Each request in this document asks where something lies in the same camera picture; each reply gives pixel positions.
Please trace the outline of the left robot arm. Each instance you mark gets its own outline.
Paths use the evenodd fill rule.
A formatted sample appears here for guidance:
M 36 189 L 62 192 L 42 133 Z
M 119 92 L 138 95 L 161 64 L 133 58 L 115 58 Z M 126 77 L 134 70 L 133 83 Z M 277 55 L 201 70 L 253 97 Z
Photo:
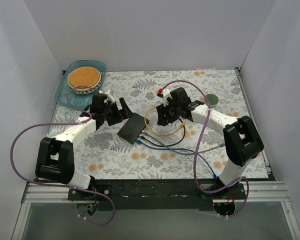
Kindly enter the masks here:
M 74 150 L 105 122 L 116 125 L 134 116 L 125 99 L 119 99 L 121 109 L 110 93 L 95 93 L 74 125 L 55 137 L 45 137 L 39 145 L 35 175 L 38 178 L 79 188 L 85 200 L 96 196 L 92 177 L 75 170 Z

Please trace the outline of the black network switch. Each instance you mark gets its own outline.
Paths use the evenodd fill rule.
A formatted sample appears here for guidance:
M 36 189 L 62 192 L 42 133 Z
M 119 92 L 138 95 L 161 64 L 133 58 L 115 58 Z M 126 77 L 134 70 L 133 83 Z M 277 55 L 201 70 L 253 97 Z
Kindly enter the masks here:
M 134 113 L 133 116 L 129 118 L 119 130 L 117 135 L 133 145 L 145 127 L 146 125 L 144 117 L 138 113 Z

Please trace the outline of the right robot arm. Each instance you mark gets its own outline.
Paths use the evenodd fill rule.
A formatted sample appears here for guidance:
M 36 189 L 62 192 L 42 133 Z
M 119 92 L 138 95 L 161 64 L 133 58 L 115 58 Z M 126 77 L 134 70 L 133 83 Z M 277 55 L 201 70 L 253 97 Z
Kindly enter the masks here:
M 228 116 L 209 108 L 205 102 L 192 101 L 182 87 L 172 91 L 160 89 L 157 95 L 163 100 L 156 107 L 159 126 L 167 126 L 183 118 L 223 136 L 228 161 L 217 177 L 216 192 L 222 199 L 229 198 L 235 192 L 233 185 L 240 180 L 248 164 L 264 150 L 253 120 L 249 116 Z

